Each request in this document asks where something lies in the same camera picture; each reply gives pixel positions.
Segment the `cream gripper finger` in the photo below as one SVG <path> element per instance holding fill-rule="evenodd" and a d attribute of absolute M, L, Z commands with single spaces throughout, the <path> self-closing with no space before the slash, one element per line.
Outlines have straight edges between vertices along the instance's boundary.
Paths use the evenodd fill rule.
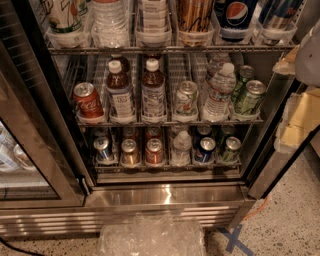
<path fill-rule="evenodd" d="M 292 93 L 286 102 L 276 131 L 274 148 L 289 154 L 297 150 L 309 133 L 320 124 L 320 88 Z"/>
<path fill-rule="evenodd" d="M 300 46 L 294 47 L 289 53 L 281 58 L 274 66 L 273 71 L 281 75 L 295 74 L 295 61 Z"/>

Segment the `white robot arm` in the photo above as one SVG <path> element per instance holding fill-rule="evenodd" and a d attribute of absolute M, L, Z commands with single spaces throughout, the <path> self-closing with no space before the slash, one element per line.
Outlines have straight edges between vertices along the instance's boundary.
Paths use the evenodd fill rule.
<path fill-rule="evenodd" d="M 299 82 L 312 87 L 301 94 L 292 93 L 286 102 L 274 148 L 289 154 L 320 124 L 320 20 L 298 46 L 274 65 L 273 71 L 294 75 Z"/>

